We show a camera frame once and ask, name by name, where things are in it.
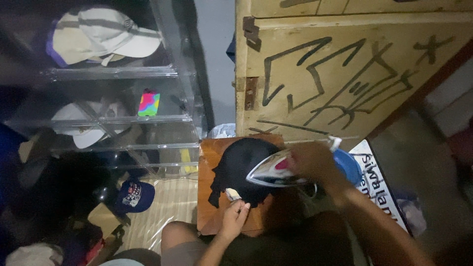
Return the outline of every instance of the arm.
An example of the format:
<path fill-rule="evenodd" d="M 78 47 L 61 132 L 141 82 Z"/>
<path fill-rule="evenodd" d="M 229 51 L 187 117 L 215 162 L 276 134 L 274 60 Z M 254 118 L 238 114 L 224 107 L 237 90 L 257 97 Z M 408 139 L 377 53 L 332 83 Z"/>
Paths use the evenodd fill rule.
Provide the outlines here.
<path fill-rule="evenodd" d="M 327 147 L 304 143 L 291 156 L 291 170 L 326 190 L 376 265 L 434 265 L 407 232 L 345 179 Z"/>
<path fill-rule="evenodd" d="M 242 200 L 236 200 L 225 210 L 223 224 L 220 231 L 214 237 L 201 259 L 196 263 L 198 266 L 217 266 L 222 260 L 223 253 L 230 243 L 241 233 L 246 217 L 250 211 L 250 204 Z"/>

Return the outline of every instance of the rusty hinge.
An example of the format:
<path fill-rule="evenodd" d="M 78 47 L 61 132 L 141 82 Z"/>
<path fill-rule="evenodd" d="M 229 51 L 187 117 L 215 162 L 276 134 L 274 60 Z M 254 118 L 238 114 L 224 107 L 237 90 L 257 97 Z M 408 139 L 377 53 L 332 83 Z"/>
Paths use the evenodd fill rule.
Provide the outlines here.
<path fill-rule="evenodd" d="M 245 87 L 245 111 L 253 110 L 256 98 L 256 84 L 259 77 L 247 77 Z"/>
<path fill-rule="evenodd" d="M 254 24 L 254 17 L 243 17 L 243 32 L 246 44 L 259 52 L 261 49 L 260 27 Z"/>

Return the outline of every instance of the colorful phone case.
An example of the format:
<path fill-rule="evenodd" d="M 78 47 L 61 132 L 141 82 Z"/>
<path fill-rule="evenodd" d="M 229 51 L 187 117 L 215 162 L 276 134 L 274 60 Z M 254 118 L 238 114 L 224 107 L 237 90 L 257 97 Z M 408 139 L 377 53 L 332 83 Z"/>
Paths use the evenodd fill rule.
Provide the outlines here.
<path fill-rule="evenodd" d="M 146 89 L 141 95 L 140 107 L 138 108 L 139 116 L 156 115 L 159 106 L 159 93 Z"/>

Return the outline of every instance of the gray shorts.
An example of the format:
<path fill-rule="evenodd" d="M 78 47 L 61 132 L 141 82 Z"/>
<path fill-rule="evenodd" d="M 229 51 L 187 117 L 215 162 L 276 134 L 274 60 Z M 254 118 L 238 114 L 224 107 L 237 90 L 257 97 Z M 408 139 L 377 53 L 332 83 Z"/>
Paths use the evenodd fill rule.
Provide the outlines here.
<path fill-rule="evenodd" d="M 201 241 L 181 243 L 161 254 L 161 266 L 193 266 L 204 254 L 207 245 Z"/>

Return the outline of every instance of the hand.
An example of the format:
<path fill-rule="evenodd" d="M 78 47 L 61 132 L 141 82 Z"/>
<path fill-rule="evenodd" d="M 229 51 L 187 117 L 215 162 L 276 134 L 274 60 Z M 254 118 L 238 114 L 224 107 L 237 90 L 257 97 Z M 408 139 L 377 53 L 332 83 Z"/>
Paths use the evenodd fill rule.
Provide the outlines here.
<path fill-rule="evenodd" d="M 298 143 L 291 148 L 289 169 L 296 175 L 322 186 L 343 183 L 345 178 L 335 166 L 333 154 L 321 142 Z"/>
<path fill-rule="evenodd" d="M 232 242 L 240 233 L 243 225 L 245 224 L 246 217 L 250 211 L 250 204 L 239 199 L 232 202 L 232 204 L 225 210 L 223 215 L 223 225 L 217 234 L 217 237 L 221 237 Z"/>

